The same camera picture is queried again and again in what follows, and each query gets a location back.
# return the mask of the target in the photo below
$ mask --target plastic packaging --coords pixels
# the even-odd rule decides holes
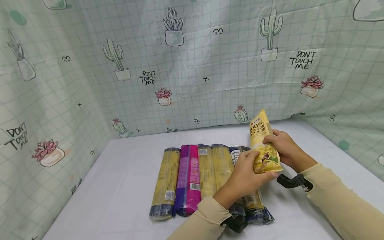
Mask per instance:
[[[212,148],[199,144],[199,174],[201,200],[216,193],[215,166]]]
[[[174,211],[180,216],[189,216],[197,210],[197,204],[200,201],[199,155],[197,146],[181,146]]]
[[[229,147],[229,150],[231,151],[233,164],[236,165],[240,153],[248,151],[250,148],[244,146],[232,146]],[[257,225],[267,225],[274,221],[273,216],[263,205],[263,199],[260,190],[257,190],[252,195],[243,197],[243,201],[245,208],[245,218],[247,219],[247,222]]]
[[[253,164],[255,173],[279,172],[283,168],[280,164],[280,156],[272,143],[263,144],[263,139],[267,135],[273,135],[271,125],[263,109],[249,124],[251,133],[251,149],[259,151]]]
[[[216,189],[221,188],[235,168],[229,148],[223,144],[212,144],[214,155]],[[245,216],[243,199],[237,200],[229,209],[233,217]]]
[[[153,221],[172,217],[177,175],[179,172],[180,148],[164,150],[159,176],[157,177],[149,218]]]

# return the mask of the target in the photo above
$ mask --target fabric backdrop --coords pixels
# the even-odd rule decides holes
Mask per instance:
[[[0,19],[2,239],[41,240],[109,140],[262,108],[384,180],[384,0],[5,0]]]

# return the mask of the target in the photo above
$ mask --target white table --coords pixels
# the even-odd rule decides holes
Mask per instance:
[[[331,168],[363,199],[384,212],[384,183],[305,122],[275,121],[317,161]],[[185,218],[151,222],[152,203],[163,150],[182,144],[249,145],[247,125],[112,140],[43,240],[166,239]],[[283,172],[295,176],[285,166]],[[226,229],[221,239],[340,239],[301,188],[288,190],[276,181],[262,188],[264,203],[275,217],[268,226],[248,226],[241,234]]]

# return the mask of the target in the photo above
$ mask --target hand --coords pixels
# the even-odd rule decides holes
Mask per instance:
[[[238,199],[255,193],[263,184],[279,176],[277,172],[255,174],[253,161],[258,155],[259,152],[252,150],[240,154],[231,176],[213,196],[221,206],[228,209]]]
[[[279,152],[281,162],[293,168],[297,173],[317,164],[312,157],[297,146],[288,133],[274,129],[273,135],[265,136],[263,144],[271,142]]]

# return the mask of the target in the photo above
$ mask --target purple pasta package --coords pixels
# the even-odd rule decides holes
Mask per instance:
[[[197,210],[200,201],[198,148],[196,145],[181,146],[174,215],[176,213],[183,217],[191,215]]]

